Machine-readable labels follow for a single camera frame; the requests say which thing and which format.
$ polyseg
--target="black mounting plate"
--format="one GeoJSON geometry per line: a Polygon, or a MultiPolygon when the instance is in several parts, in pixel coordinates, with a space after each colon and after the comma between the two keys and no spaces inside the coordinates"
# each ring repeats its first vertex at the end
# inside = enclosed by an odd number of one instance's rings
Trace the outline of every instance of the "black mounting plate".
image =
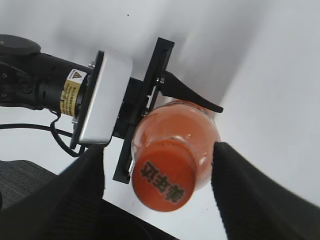
{"type": "Polygon", "coordinates": [[[113,136],[124,139],[119,161],[113,175],[115,181],[125,184],[130,181],[131,142],[139,122],[155,106],[160,90],[161,77],[166,71],[174,45],[174,42],[159,37],[143,82],[134,78],[130,79],[113,132],[113,136]]]}

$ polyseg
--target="ribbed fabric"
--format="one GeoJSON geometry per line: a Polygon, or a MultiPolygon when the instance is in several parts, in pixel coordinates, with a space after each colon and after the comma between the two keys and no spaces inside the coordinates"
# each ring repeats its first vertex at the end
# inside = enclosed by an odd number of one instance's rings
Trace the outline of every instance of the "ribbed fabric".
{"type": "Polygon", "coordinates": [[[56,175],[26,160],[0,161],[2,210],[34,193],[56,175]]]}

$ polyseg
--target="orange liquid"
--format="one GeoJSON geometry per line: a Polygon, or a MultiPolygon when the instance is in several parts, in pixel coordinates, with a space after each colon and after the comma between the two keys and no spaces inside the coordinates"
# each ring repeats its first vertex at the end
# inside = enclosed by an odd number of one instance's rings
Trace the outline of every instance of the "orange liquid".
{"type": "Polygon", "coordinates": [[[132,184],[138,198],[157,211],[183,206],[209,181],[219,140],[208,112],[193,103],[175,101],[152,111],[132,141],[132,184]],[[173,188],[181,194],[171,196],[173,188]]]}

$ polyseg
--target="black cable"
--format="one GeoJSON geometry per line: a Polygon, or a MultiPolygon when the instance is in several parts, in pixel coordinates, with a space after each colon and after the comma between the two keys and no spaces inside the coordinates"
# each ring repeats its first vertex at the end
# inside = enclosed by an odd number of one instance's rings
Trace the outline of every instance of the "black cable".
{"type": "MultiPolygon", "coordinates": [[[[0,124],[0,130],[2,129],[38,129],[43,131],[51,132],[51,128],[49,126],[43,126],[38,124],[30,124],[30,123],[10,123],[10,124],[0,124]]],[[[66,137],[71,138],[72,133],[63,131],[60,129],[56,129],[57,133],[66,137]]]]}
{"type": "Polygon", "coordinates": [[[43,125],[38,125],[38,124],[30,124],[30,123],[9,123],[9,124],[0,124],[0,130],[3,129],[37,129],[37,130],[43,130],[43,131],[48,131],[51,132],[54,140],[58,143],[58,145],[70,156],[77,158],[80,155],[82,155],[86,148],[89,147],[89,144],[83,144],[80,147],[79,152],[75,152],[73,150],[71,150],[64,142],[63,140],[60,138],[59,135],[63,135],[66,137],[71,138],[72,137],[72,133],[71,132],[67,132],[67,131],[63,131],[61,129],[57,129],[56,128],[56,122],[60,119],[61,117],[61,113],[57,113],[55,111],[51,111],[51,113],[53,113],[54,115],[56,115],[56,119],[50,124],[50,126],[43,126],[43,125]]]}
{"type": "Polygon", "coordinates": [[[58,134],[58,131],[56,129],[56,122],[59,121],[59,119],[61,118],[61,112],[55,112],[52,110],[49,110],[51,113],[53,113],[54,115],[56,115],[56,119],[52,121],[52,123],[50,124],[50,129],[51,129],[51,134],[54,138],[54,140],[58,143],[58,145],[67,153],[69,154],[71,157],[77,158],[79,157],[85,150],[84,146],[81,146],[79,152],[75,152],[73,150],[71,150],[65,143],[64,141],[61,139],[61,137],[58,134]]]}

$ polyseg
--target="warning label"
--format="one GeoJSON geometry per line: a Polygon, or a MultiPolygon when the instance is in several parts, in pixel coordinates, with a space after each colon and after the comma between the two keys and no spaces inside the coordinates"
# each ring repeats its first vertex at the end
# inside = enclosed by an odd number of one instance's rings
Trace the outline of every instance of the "warning label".
{"type": "Polygon", "coordinates": [[[62,114],[69,116],[75,116],[75,108],[77,102],[77,96],[81,84],[66,80],[64,83],[64,88],[60,98],[60,110],[62,114]]]}
{"type": "Polygon", "coordinates": [[[75,83],[81,84],[82,81],[85,79],[87,73],[84,71],[80,71],[77,69],[72,69],[69,73],[67,80],[73,81],[75,83]]]}

